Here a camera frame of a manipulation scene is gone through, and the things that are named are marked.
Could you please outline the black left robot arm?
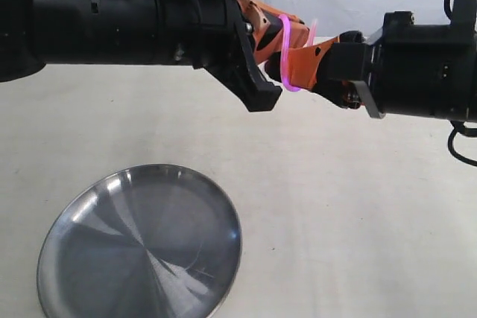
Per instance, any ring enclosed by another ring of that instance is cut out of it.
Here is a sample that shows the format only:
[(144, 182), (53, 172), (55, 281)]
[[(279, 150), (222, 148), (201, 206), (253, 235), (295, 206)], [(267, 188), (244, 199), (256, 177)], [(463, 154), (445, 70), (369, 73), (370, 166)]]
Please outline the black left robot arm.
[(191, 66), (251, 112), (281, 88), (259, 65), (311, 43), (309, 28), (257, 0), (1, 0), (1, 80), (48, 64)]

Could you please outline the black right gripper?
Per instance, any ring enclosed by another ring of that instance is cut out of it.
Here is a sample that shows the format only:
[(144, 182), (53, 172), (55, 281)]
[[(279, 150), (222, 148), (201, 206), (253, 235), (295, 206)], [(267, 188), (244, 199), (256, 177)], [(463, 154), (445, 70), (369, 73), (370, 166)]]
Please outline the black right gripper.
[(308, 90), (341, 109), (476, 121), (476, 30), (471, 24), (416, 25), (410, 12), (383, 26), (302, 48), (285, 45), (285, 88)]

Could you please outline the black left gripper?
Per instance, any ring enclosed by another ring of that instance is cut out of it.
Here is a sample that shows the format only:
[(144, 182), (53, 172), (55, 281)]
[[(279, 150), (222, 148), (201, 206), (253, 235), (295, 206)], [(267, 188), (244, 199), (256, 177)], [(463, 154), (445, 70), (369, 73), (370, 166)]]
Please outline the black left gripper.
[(283, 23), (289, 46), (303, 47), (309, 28), (297, 16), (260, 0), (157, 0), (156, 62), (205, 69), (250, 112), (268, 112), (282, 90), (258, 65), (282, 50)]

